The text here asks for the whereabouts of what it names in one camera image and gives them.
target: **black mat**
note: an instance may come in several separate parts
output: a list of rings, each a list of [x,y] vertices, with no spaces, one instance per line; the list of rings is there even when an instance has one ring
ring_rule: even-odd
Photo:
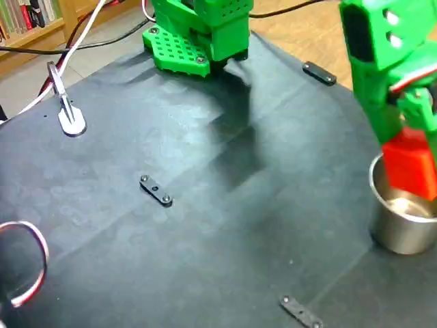
[[[63,135],[55,99],[0,126],[0,220],[37,224],[52,255],[10,327],[299,327],[284,294],[329,327],[436,326],[434,252],[372,247],[378,147],[350,91],[252,36],[250,59],[213,79],[140,53],[69,93],[88,123],[79,138]],[[24,239],[0,239],[10,290],[38,263]]]

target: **metal cup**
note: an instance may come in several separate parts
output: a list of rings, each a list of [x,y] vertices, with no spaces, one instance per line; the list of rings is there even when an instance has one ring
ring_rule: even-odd
[[[429,249],[437,240],[437,199],[430,202],[390,187],[382,155],[370,165],[369,181],[379,201],[371,225],[375,241],[398,254],[417,254]]]

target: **small black bracket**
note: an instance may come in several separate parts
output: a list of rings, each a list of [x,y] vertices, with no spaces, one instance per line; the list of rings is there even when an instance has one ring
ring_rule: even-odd
[[[308,75],[322,82],[324,85],[334,85],[337,82],[337,77],[320,66],[307,61],[303,64],[302,69]]]
[[[281,307],[306,328],[325,328],[324,323],[317,316],[290,296],[282,297]]]
[[[141,176],[139,183],[143,189],[145,189],[163,206],[170,207],[173,204],[173,198],[171,198],[155,180],[150,178],[150,176]]]

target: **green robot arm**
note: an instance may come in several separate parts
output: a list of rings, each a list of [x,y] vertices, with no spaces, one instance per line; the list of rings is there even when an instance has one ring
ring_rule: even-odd
[[[206,76],[211,65],[245,58],[253,0],[152,0],[157,24],[143,34],[156,65]]]
[[[354,94],[380,145],[405,126],[423,131],[435,167],[437,0],[343,0],[340,14]]]

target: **red and white wire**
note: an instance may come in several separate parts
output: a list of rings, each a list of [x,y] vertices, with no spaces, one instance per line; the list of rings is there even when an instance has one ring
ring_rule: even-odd
[[[143,13],[144,13],[144,16],[145,16],[149,21],[152,21],[152,22],[156,23],[156,19],[153,18],[152,15],[150,15],[150,14],[147,12],[147,9],[145,8],[145,7],[146,7],[146,4],[147,4],[147,0],[141,0],[141,5],[143,6]]]
[[[97,18],[98,13],[101,11],[102,7],[104,6],[104,4],[106,3],[106,0],[99,0],[98,5],[96,6],[96,9],[94,9],[93,14],[91,15],[91,17],[89,18],[88,24],[86,24],[81,36],[79,36],[79,38],[77,39],[77,41],[74,43],[73,47],[70,49],[70,51],[68,51],[66,58],[64,59],[64,62],[61,65],[61,68],[59,69],[59,75],[62,76],[62,74],[64,73],[68,61],[70,60],[71,56],[73,55],[73,53],[79,48],[79,46],[81,45],[83,39],[85,39],[85,37],[87,36],[89,30],[91,29],[91,26],[94,24],[94,21]],[[25,111],[28,111],[30,108],[32,108],[33,106],[35,106],[36,104],[38,104],[53,88],[53,84],[50,83],[47,88],[44,90],[44,92],[42,92],[35,100],[33,100],[30,104],[28,104],[21,112],[24,113]]]
[[[41,231],[39,231],[32,223],[26,221],[11,221],[0,224],[0,232],[4,232],[5,230],[22,228],[31,233],[34,239],[38,242],[38,246],[42,252],[42,270],[38,275],[35,283],[22,295],[14,297],[11,300],[11,304],[14,308],[19,308],[26,302],[28,302],[32,297],[41,289],[42,284],[46,278],[47,274],[47,264],[50,258],[48,253],[48,246],[46,239],[42,235]]]
[[[405,87],[409,86],[411,83],[418,81],[428,75],[437,72],[437,64],[429,65],[419,70],[415,70],[409,74],[407,74],[403,79],[401,79],[396,84],[390,86],[389,90],[392,93],[398,93]]]

